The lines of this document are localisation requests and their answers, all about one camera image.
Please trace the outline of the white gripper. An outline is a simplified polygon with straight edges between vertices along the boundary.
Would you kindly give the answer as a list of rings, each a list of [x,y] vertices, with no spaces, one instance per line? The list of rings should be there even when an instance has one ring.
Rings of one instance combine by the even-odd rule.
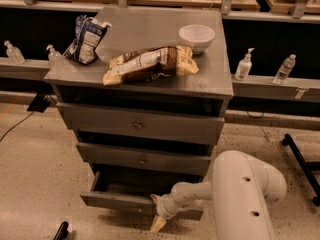
[[[180,210],[180,205],[173,199],[171,194],[162,196],[151,194],[150,197],[156,204],[156,211],[159,215],[154,217],[150,231],[157,233],[166,225],[166,219],[171,219],[177,215]]]

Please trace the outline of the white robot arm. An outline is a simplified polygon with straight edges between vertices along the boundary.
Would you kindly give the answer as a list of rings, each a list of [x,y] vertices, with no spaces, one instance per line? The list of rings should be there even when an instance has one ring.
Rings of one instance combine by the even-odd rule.
[[[178,213],[210,200],[217,240],[276,240],[267,205],[282,201],[286,193],[277,168],[237,150],[224,151],[215,158],[208,181],[179,182],[170,193],[151,196],[156,215],[150,230],[157,233]]]

